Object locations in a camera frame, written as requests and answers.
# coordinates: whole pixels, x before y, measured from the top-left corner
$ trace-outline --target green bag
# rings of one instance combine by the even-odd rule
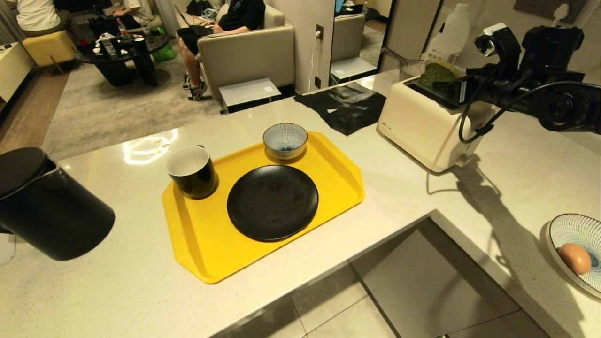
[[[163,30],[162,27],[158,27],[157,30],[161,33],[164,34],[165,30]],[[171,47],[171,44],[167,44],[165,45],[165,47],[159,49],[158,51],[152,53],[152,58],[156,61],[156,62],[161,62],[161,61],[167,61],[167,60],[171,60],[171,59],[175,59],[175,52],[173,51],[173,48]]]

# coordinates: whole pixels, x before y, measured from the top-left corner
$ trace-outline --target wooden floor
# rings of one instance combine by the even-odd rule
[[[69,74],[33,70],[29,77],[0,107],[0,153],[42,145]]]
[[[376,31],[379,31],[380,33],[384,34],[386,33],[386,23],[380,21],[380,20],[369,20],[365,22],[365,26],[368,26],[369,28],[373,28]]]

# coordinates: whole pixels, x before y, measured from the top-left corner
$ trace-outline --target person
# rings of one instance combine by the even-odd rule
[[[153,19],[147,0],[124,0],[121,7],[114,10],[112,15],[120,18],[127,29],[146,26]]]
[[[263,0],[231,0],[227,13],[219,22],[207,20],[201,23],[201,26],[211,27],[205,35],[247,32],[257,29],[263,23],[264,15]],[[193,101],[201,100],[207,90],[207,84],[200,76],[200,64],[196,60],[198,39],[202,36],[204,35],[196,35],[192,28],[178,29],[175,36],[186,68],[184,88],[190,89],[188,99]]]
[[[60,31],[69,32],[82,46],[84,39],[73,15],[65,10],[57,11],[53,0],[5,0],[11,7],[17,7],[17,23],[27,37],[38,37]]]

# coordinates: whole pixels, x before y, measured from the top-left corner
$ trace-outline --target electrical socket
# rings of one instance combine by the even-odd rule
[[[317,25],[315,32],[319,32],[319,40],[323,40],[323,26]]]
[[[513,9],[554,19],[555,10],[562,4],[570,5],[570,13],[561,22],[574,23],[586,0],[516,0]]]

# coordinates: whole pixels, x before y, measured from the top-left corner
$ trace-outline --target egg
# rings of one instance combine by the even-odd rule
[[[560,248],[559,254],[567,267],[577,275],[584,275],[591,269],[591,257],[578,244],[564,244]]]

